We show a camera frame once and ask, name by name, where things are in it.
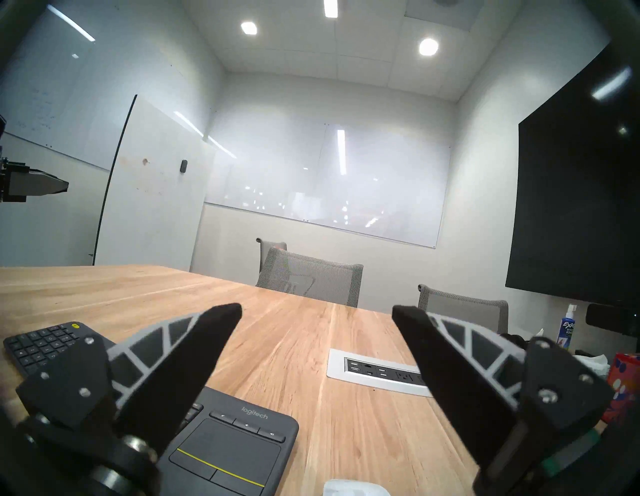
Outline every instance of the spray bottle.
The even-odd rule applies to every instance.
[[[569,305],[569,308],[566,311],[566,316],[560,322],[560,331],[558,332],[557,343],[565,349],[569,348],[569,343],[571,342],[573,326],[575,325],[575,320],[573,320],[573,313],[575,312],[576,308],[578,308],[578,305]]]

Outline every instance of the black tv screen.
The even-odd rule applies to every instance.
[[[508,287],[640,307],[639,76],[608,46],[520,123]]]

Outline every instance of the ceiling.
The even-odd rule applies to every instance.
[[[522,0],[182,0],[230,72],[324,77],[439,97],[463,95]],[[253,21],[256,36],[240,23]],[[421,56],[434,38],[438,52]]]

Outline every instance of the office chair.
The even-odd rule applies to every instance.
[[[260,243],[260,272],[262,272],[262,266],[264,265],[264,261],[267,259],[269,249],[272,246],[287,251],[287,243],[285,243],[284,241],[280,241],[279,243],[276,243],[274,241],[263,241],[259,237],[255,238],[255,240]]]
[[[464,320],[507,334],[509,304],[504,300],[479,300],[449,292],[438,291],[424,284],[418,285],[418,308],[434,314]]]
[[[362,268],[359,264],[337,264],[272,247],[256,286],[357,307]]]

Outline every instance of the tissue box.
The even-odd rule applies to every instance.
[[[602,420],[606,423],[622,423],[627,410],[637,401],[640,394],[640,354],[618,353],[609,369],[607,382],[615,394],[602,415]]]

